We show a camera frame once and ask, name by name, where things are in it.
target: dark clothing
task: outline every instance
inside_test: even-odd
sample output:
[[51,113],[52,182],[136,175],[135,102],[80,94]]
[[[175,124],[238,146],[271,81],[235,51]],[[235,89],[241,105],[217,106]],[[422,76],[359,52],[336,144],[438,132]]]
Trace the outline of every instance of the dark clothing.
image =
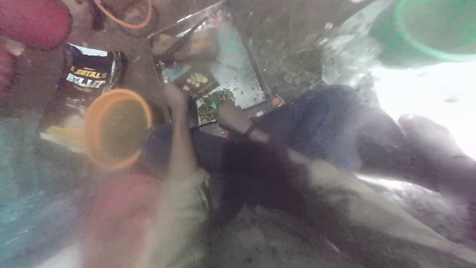
[[[364,113],[368,113],[367,109],[351,88],[332,85],[308,91],[292,103],[263,115],[255,127],[269,134],[274,142],[285,144],[308,158],[323,158],[333,165],[355,170],[360,160],[353,144],[354,130],[365,117],[361,116]],[[192,140],[198,162],[216,172],[224,172],[230,146],[249,144],[239,135],[225,139],[199,130],[192,131]],[[171,128],[155,127],[144,145],[146,161],[166,165],[170,142]]]
[[[342,85],[308,91],[292,103],[261,116],[254,127],[269,134],[273,144],[285,144],[311,159],[325,159],[341,169],[357,170],[360,159],[354,142],[368,109],[355,91]],[[155,127],[145,142],[145,159],[151,169],[167,166],[171,128]],[[199,164],[212,173],[212,204],[233,217],[243,204],[278,208],[300,214],[302,195],[290,177],[298,172],[286,165],[285,152],[268,144],[251,142],[239,134],[229,139],[192,131]]]

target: orange bucket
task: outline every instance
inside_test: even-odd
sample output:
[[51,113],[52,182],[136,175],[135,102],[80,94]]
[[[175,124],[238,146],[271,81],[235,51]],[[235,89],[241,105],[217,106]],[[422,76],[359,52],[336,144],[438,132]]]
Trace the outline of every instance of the orange bucket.
[[86,111],[83,138],[89,158],[107,169],[129,166],[140,156],[152,126],[152,111],[139,94],[115,89],[97,98]]

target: green bucket rim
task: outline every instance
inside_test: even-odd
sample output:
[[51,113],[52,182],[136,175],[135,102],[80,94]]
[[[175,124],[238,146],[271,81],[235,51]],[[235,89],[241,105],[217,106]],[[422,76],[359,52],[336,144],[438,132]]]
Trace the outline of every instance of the green bucket rim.
[[413,0],[401,0],[397,4],[397,7],[394,13],[397,30],[402,34],[405,40],[407,40],[409,43],[411,43],[414,47],[416,47],[421,52],[434,56],[439,59],[443,59],[446,61],[456,61],[456,62],[476,61],[476,54],[452,54],[452,53],[439,51],[437,49],[434,49],[418,41],[416,38],[412,37],[408,33],[407,28],[405,27],[402,16],[400,16],[403,12],[404,6],[410,1],[413,1]]

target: orange ring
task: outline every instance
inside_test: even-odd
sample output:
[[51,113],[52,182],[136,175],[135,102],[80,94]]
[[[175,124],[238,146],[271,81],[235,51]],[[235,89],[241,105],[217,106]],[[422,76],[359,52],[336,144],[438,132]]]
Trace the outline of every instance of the orange ring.
[[86,153],[92,162],[106,169],[118,169],[129,166],[136,162],[141,154],[141,149],[137,149],[137,151],[131,157],[114,164],[109,164],[104,160],[105,158],[110,159],[110,156],[101,152],[101,144],[99,139],[100,125],[106,112],[109,111],[112,106],[124,100],[135,100],[140,102],[144,108],[147,129],[149,129],[152,126],[152,111],[150,106],[139,94],[127,89],[115,89],[104,93],[91,104],[84,116],[82,132]]
[[101,2],[99,0],[94,0],[94,2],[96,3],[96,5],[98,6],[98,8],[104,13],[106,14],[106,16],[108,16],[111,20],[119,23],[120,25],[124,26],[124,27],[127,27],[127,28],[131,28],[131,29],[139,29],[139,28],[142,28],[144,26],[146,26],[148,23],[149,23],[149,20],[150,18],[152,17],[152,0],[148,0],[149,1],[149,13],[147,14],[147,17],[145,18],[145,20],[141,23],[141,24],[129,24],[129,23],[126,23],[126,22],[123,22],[121,20],[119,20],[118,18],[114,17],[114,15],[112,15],[109,11],[107,11],[107,9],[105,9],[102,5],[101,5]]

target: green bucket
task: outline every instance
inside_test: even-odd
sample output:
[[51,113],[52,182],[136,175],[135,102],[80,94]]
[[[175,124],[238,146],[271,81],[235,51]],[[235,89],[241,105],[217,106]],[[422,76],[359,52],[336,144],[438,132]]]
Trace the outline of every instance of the green bucket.
[[369,35],[386,65],[476,61],[476,0],[401,0],[379,14]]

